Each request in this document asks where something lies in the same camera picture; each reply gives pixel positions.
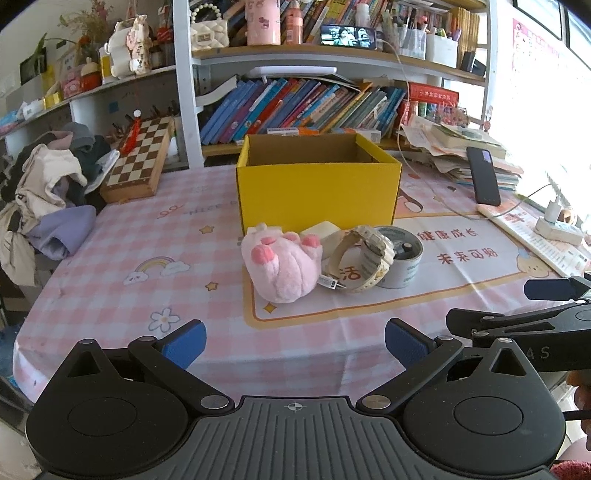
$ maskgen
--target white cloth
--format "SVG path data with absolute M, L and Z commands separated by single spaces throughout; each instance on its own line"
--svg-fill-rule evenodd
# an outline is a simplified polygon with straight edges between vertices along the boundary
M 42 216 L 66 207 L 64 199 L 52 192 L 61 178 L 69 176 L 83 187 L 87 184 L 72 152 L 50 150 L 42 144 L 33 149 L 22 170 L 24 173 L 18 182 L 15 201 L 21 209 L 23 234 L 29 233 Z
M 0 265 L 14 284 L 33 287 L 35 286 L 33 247 L 20 231 L 8 231 L 10 219 L 16 211 L 18 211 L 18 205 L 10 202 L 0 212 Z

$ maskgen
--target framed photo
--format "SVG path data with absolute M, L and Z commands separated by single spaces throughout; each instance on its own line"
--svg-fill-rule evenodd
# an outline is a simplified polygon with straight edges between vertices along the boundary
M 43 48 L 41 55 L 33 54 L 20 64 L 21 85 L 25 85 L 37 75 L 47 70 L 47 49 Z

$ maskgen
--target charger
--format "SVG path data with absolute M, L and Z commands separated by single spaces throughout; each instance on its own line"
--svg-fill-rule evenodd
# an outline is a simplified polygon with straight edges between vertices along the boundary
M 558 240 L 575 246 L 580 245 L 584 239 L 584 233 L 574 225 L 558 221 L 561 210 L 562 207 L 556 197 L 555 201 L 550 201 L 548 204 L 544 216 L 538 218 L 535 231 L 547 240 Z

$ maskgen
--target pink bottle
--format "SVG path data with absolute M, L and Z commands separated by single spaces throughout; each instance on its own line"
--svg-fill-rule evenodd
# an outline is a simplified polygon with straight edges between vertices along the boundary
M 281 45 L 279 0 L 246 0 L 247 45 Z

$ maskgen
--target pile of clothes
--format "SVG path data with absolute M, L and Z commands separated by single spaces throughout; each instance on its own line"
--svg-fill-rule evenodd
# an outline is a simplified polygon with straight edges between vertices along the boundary
M 104 137 L 71 122 L 24 147 L 0 173 L 0 265 L 13 283 L 35 286 L 35 251 L 56 261 L 76 253 L 96 218 L 85 195 L 118 158 Z

